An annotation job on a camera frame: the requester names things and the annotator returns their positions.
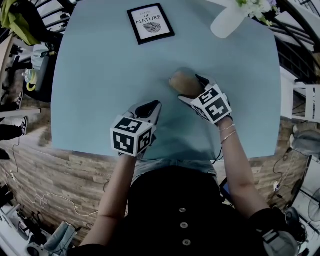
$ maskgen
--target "leaf illustration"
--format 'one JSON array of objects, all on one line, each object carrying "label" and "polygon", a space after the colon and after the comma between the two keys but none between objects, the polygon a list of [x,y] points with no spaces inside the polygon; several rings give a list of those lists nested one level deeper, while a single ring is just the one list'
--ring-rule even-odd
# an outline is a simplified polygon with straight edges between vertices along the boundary
[{"label": "leaf illustration", "polygon": [[161,30],[161,25],[155,22],[149,22],[143,25],[146,31],[150,33],[158,33]]}]

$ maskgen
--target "white flower vase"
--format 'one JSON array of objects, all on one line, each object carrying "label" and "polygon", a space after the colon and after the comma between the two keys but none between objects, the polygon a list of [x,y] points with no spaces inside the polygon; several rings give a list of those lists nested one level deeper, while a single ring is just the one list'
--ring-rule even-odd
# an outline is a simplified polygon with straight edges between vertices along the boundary
[{"label": "white flower vase", "polygon": [[236,0],[228,0],[227,7],[216,17],[211,24],[211,31],[218,38],[225,39],[230,36],[244,21],[246,14],[239,7]]}]

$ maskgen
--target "picture frame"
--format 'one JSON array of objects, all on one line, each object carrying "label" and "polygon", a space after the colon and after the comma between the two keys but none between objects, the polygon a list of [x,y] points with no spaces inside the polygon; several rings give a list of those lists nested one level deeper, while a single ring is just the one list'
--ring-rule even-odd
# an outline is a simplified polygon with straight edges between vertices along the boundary
[{"label": "picture frame", "polygon": [[160,3],[127,10],[127,13],[139,45],[175,36]]}]

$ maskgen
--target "black shirt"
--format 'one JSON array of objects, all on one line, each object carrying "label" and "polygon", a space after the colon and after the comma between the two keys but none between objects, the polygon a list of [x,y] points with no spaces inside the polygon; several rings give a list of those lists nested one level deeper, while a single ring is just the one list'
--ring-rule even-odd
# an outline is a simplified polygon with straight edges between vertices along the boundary
[{"label": "black shirt", "polygon": [[180,252],[201,255],[265,255],[256,231],[287,230],[282,213],[265,209],[244,219],[222,204],[210,174],[170,166],[142,175],[131,186],[128,216],[107,247],[90,244],[73,255]]}]

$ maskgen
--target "bracelet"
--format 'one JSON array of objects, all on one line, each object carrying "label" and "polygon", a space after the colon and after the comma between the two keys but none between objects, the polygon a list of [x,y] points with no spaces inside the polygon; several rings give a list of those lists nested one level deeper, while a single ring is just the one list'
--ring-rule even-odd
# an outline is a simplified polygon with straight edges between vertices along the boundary
[{"label": "bracelet", "polygon": [[236,131],[236,130],[234,130],[234,131],[233,131],[233,132],[231,132],[227,137],[225,137],[225,138],[221,141],[221,145],[222,145],[222,143],[224,143],[224,142],[225,142],[225,140],[226,140],[226,139],[228,139],[230,136],[234,135],[236,132],[237,132],[237,131]]},{"label": "bracelet", "polygon": [[229,130],[231,127],[235,127],[236,125],[233,123],[232,125],[230,125],[229,127],[227,128],[224,128],[222,130],[219,129],[219,132],[223,132],[223,131],[226,131],[226,130]]}]

